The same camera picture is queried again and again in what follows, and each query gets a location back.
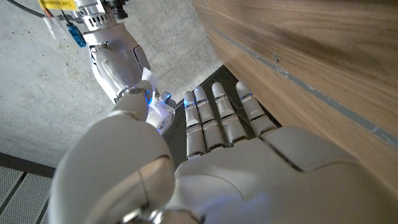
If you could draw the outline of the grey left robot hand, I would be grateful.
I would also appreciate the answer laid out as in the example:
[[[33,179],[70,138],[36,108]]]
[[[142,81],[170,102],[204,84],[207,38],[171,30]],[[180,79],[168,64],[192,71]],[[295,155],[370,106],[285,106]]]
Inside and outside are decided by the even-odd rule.
[[[397,195],[335,144],[277,128],[248,87],[236,91],[249,138],[220,83],[185,94],[187,160],[174,166],[148,113],[151,84],[121,90],[109,116],[53,177],[50,223],[396,223]]]

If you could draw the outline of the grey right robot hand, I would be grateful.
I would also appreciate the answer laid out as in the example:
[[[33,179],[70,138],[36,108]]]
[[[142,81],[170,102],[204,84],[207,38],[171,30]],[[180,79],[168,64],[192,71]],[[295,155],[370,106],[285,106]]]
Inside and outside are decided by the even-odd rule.
[[[83,38],[90,51],[92,72],[112,103],[120,100],[123,91],[147,80],[152,85],[154,101],[176,105],[169,92],[158,91],[158,76],[151,71],[143,48],[124,24],[87,32]]]

